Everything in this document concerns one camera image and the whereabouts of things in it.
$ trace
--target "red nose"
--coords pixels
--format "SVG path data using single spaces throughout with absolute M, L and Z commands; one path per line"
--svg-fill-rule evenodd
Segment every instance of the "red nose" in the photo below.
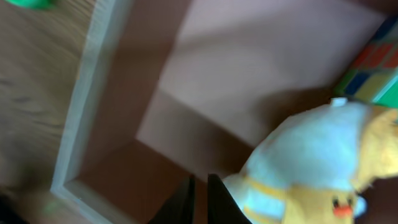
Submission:
M 341 207 L 334 208 L 333 213 L 337 217 L 343 218 L 343 217 L 351 216 L 353 214 L 353 209 L 349 205 L 341 206 Z

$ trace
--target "dark object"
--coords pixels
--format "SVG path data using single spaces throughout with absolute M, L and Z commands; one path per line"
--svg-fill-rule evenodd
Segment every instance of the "dark object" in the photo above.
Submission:
M 215 174 L 208 176 L 207 197 L 208 224 L 251 224 Z
M 148 224 L 192 224 L 195 207 L 195 178 L 185 180 L 176 192 L 163 204 Z
M 11 209 L 6 197 L 0 196 L 0 223 L 1 224 L 28 224 Z

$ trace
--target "toy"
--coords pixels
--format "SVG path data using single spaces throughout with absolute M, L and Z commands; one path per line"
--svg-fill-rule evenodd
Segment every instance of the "toy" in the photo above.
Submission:
M 51 6 L 51 0 L 7 0 L 11 4 L 31 9 L 45 9 Z
M 291 116 L 224 184 L 253 223 L 353 223 L 356 192 L 398 175 L 397 117 L 344 99 Z
M 388 18 L 351 64 L 335 93 L 398 108 L 398 17 Z

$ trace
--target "multicolored cube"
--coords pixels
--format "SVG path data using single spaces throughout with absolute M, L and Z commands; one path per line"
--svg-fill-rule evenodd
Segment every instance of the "multicolored cube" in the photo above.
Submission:
M 351 64 L 335 93 L 398 108 L 398 17 L 388 18 Z

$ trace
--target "stuffed animal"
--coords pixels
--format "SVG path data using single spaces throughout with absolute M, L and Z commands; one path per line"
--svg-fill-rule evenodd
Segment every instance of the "stuffed animal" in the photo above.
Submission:
M 332 100 L 287 118 L 223 181 L 253 223 L 354 223 L 357 192 L 398 175 L 396 110 Z

